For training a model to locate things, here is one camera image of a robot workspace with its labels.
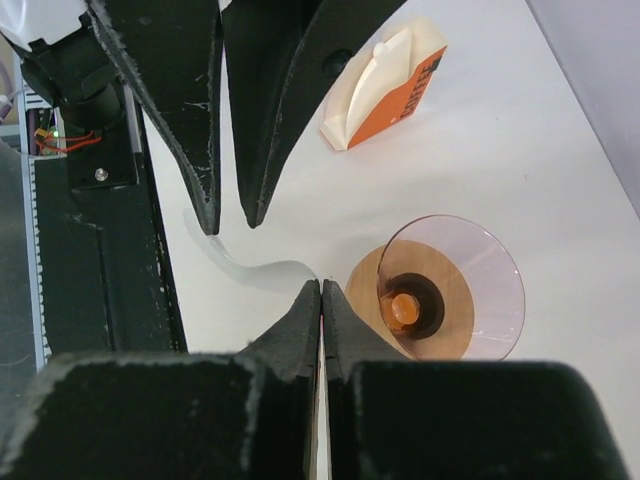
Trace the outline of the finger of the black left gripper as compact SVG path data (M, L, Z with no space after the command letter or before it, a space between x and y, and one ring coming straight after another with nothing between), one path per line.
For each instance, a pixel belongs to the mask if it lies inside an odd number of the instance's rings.
M399 1L224 1L238 193L247 224L267 215L286 161L348 61Z
M220 228L222 37L215 1L90 1L96 36L173 154L203 232Z

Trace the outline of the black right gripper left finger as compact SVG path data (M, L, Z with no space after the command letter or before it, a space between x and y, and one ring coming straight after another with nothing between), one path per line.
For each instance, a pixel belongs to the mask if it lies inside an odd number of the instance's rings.
M237 353L64 355L1 449L5 479L312 479L320 286Z

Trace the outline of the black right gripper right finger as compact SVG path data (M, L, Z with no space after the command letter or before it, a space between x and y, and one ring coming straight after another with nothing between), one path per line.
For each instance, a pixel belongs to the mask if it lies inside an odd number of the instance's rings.
M584 377L558 362L412 361L322 293L334 479L626 479Z

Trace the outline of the clear pink glass dripper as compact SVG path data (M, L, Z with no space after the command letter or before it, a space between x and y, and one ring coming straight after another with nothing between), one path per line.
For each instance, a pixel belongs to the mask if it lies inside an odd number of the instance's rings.
M526 296L519 268L504 245L477 223L428 215L402 226L377 264L379 312L393 343L413 360L505 359L523 329ZM413 295L420 317L392 331L381 298Z

